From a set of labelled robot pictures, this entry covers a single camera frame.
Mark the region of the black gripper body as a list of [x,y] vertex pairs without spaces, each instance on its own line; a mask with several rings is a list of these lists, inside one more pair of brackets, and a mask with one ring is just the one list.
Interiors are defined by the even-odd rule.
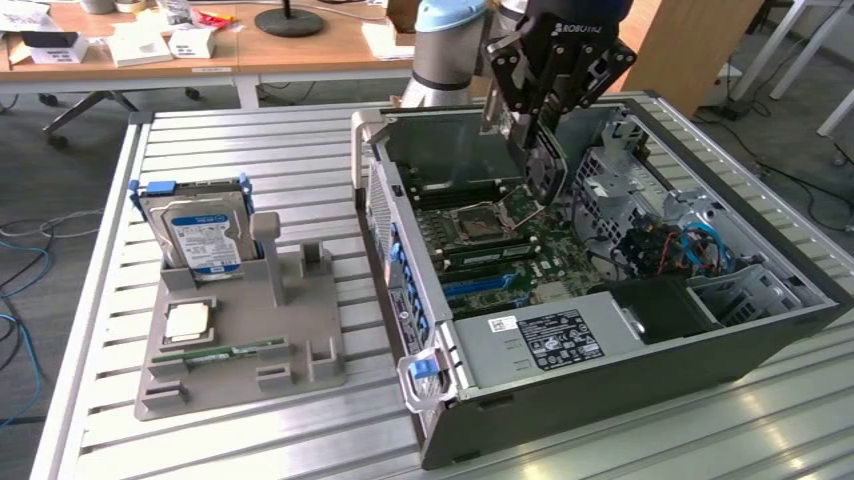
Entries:
[[517,31],[541,34],[545,37],[545,85],[552,76],[549,60],[556,52],[572,55],[584,43],[604,43],[610,46],[616,41],[622,41],[620,27],[629,16],[632,6],[630,1],[598,0],[528,3]]

